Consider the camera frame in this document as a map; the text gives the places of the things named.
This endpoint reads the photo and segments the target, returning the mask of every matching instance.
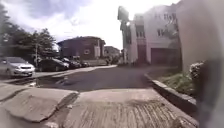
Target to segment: car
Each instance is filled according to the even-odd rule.
[[[90,66],[90,64],[89,64],[88,62],[80,61],[80,64],[81,64],[81,66],[82,66],[83,68],[85,68],[85,67],[89,67],[89,66]]]
[[[20,57],[0,57],[0,74],[8,78],[14,76],[31,77],[35,67]]]
[[[43,71],[65,71],[69,68],[69,64],[58,59],[43,59],[38,63],[38,69]]]
[[[80,66],[80,64],[78,64],[77,62],[75,62],[75,61],[72,61],[72,60],[69,60],[69,59],[67,59],[67,58],[62,58],[62,59],[60,59],[62,62],[64,62],[64,63],[68,63],[69,64],[69,69],[75,69],[75,68],[79,68]]]

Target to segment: shrub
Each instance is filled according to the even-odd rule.
[[[159,80],[179,93],[190,96],[195,95],[195,89],[191,79],[183,73],[178,73],[169,77],[162,77]]]
[[[200,82],[202,81],[203,65],[203,62],[199,62],[190,66],[191,79],[196,86],[199,86]]]

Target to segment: curb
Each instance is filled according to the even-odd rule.
[[[188,95],[180,94],[165,84],[152,80],[148,74],[144,74],[152,87],[170,103],[187,113],[189,116],[196,118],[197,106],[196,100]]]

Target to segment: tree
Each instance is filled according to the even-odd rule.
[[[41,32],[33,33],[34,44],[37,45],[38,53],[43,57],[55,56],[54,50],[55,39],[50,35],[47,29],[43,29]]]
[[[8,38],[6,29],[10,25],[10,23],[8,22],[9,17],[6,16],[6,13],[7,12],[4,10],[4,6],[0,3],[0,54],[4,54],[6,51],[8,51],[7,48],[3,48],[4,43]]]

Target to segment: pole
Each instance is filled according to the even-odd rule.
[[[37,43],[35,44],[35,59],[36,59],[36,68],[38,68],[38,62],[37,62]]]

